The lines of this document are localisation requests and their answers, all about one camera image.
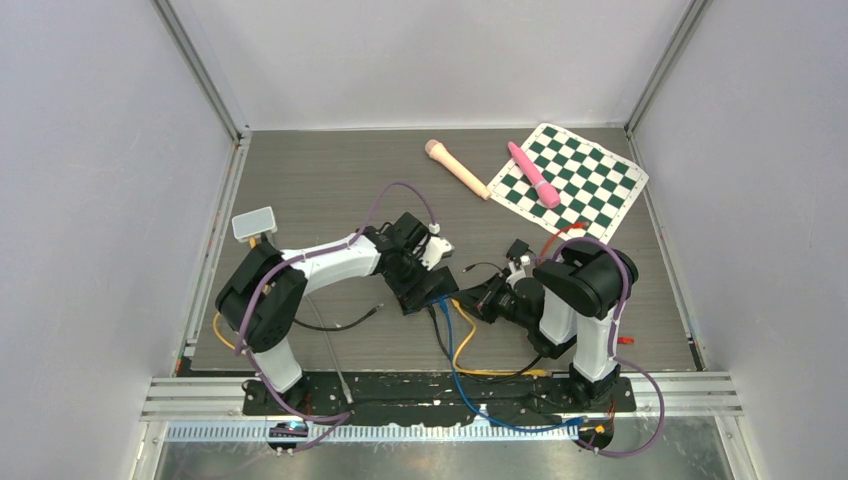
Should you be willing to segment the black network switch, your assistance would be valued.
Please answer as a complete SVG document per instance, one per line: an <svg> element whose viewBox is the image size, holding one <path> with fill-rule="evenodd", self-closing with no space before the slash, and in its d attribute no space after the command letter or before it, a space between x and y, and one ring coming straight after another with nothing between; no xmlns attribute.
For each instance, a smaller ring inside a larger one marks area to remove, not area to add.
<svg viewBox="0 0 848 480"><path fill-rule="evenodd" d="M404 315L416 313L444 297L449 297L458 290L459 287L453 272L448 266L427 271L404 294L402 312Z"/></svg>

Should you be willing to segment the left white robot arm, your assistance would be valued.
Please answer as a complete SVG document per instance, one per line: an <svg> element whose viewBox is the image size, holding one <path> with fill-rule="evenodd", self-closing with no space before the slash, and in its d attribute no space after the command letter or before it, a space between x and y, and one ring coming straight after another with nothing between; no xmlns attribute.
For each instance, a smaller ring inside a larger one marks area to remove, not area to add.
<svg viewBox="0 0 848 480"><path fill-rule="evenodd" d="M270 382L270 403L293 414L307 398L302 368L288 340L304 297L345 280L379 275L402 313L415 313L457 292L450 269L441 263L453 251L435 227L410 213L308 249L279 250L262 241L249 251L214 305Z"/></svg>

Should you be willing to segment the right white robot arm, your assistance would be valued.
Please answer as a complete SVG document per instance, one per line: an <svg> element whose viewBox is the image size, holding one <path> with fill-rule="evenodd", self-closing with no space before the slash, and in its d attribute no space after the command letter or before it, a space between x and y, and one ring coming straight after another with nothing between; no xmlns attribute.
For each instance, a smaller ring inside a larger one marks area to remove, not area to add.
<svg viewBox="0 0 848 480"><path fill-rule="evenodd" d="M507 263L476 286L453 294L462 310L487 323L522 327L534 350L557 359L575 351L565 388L584 410L596 410L620 375L616 326L638 269L624 253L593 239L571 239L553 257L537 259L517 239Z"/></svg>

